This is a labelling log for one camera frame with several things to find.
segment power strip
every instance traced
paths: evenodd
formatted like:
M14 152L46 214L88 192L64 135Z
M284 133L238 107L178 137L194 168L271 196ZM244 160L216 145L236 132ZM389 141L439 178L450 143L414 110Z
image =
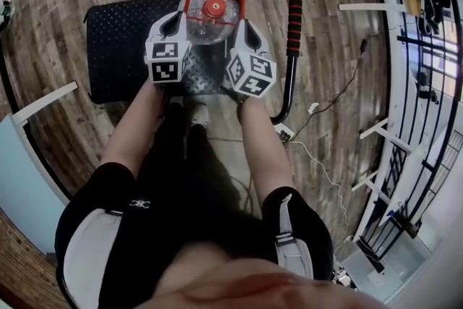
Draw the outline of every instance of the power strip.
M277 124L273 126L275 131L278 133L282 142L287 142L294 137L294 132L289 129L286 125Z

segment foot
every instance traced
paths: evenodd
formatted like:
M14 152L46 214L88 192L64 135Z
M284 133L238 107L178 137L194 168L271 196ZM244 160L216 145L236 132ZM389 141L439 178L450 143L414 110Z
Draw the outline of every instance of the foot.
M178 103L180 106L183 107L183 97L171 97L169 100L169 104Z
M209 121L209 110L204 103L199 103L193 110L191 116L191 126L193 125L202 125L204 127L208 126Z

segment wooden floor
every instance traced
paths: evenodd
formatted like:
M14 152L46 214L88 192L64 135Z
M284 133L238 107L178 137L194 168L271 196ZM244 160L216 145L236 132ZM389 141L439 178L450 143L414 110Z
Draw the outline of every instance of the wooden floor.
M53 170L76 193L98 165L114 124L126 104L96 106L88 98L85 50L88 8L122 0L14 0L16 12L1 35L4 56L20 107L73 80L79 89L44 109L32 120L33 135ZM351 78L360 56L362 38L383 31L377 12L340 12L339 3L379 0L304 0L302 55L298 63L294 105L285 124L295 132L304 124L314 102L329 105ZM247 17L266 34L279 63L286 66L287 0L247 0ZM365 202L365 194L350 192L361 174L374 169L381 144L371 135L360 141L358 132L386 113L388 93L386 42L382 35L369 40L356 79L328 111L316 115L300 133L311 154L322 161L332 181L341 185L349 226L345 225L337 186L311 161L300 144L288 144L294 177L308 203L342 241L352 233ZM269 109L281 105L281 86L267 96ZM209 97L212 138L240 140L234 104L227 97ZM212 140L233 178L248 186L249 169L242 143ZM243 207L258 209L243 197Z

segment black and white pattern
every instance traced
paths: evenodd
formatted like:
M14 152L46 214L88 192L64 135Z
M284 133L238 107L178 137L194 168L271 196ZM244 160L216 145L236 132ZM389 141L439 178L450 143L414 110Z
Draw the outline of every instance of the black and white pattern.
M187 51L185 52L185 55L183 56L183 60L182 60L182 75L187 69L189 60L190 60L190 49L187 49Z
M179 55L177 43L154 43L153 55L151 59L157 58L176 58Z
M253 94L254 96L258 96L261 94L268 86L270 85L270 81L265 81L258 79L253 76L249 76L243 85L241 85L240 90L243 93Z
M151 201L145 200L132 200L129 203L129 206L134 206L136 208L150 208Z
M153 64L153 81L176 80L178 65L176 61Z
M234 57L233 62L229 65L228 73L233 84L236 84L245 73L245 68L238 56Z
M251 58L251 71L256 72L266 77L272 77L272 68L270 62L265 59L258 58L256 56L250 56Z

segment black handle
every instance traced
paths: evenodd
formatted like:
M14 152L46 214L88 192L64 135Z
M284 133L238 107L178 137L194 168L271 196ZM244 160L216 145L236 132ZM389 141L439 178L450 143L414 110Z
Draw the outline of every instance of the black handle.
M289 0L288 41L286 44L286 79L284 82L283 106L280 113L271 117L273 125L279 124L289 114L296 80L297 57L299 56L302 29L302 0Z

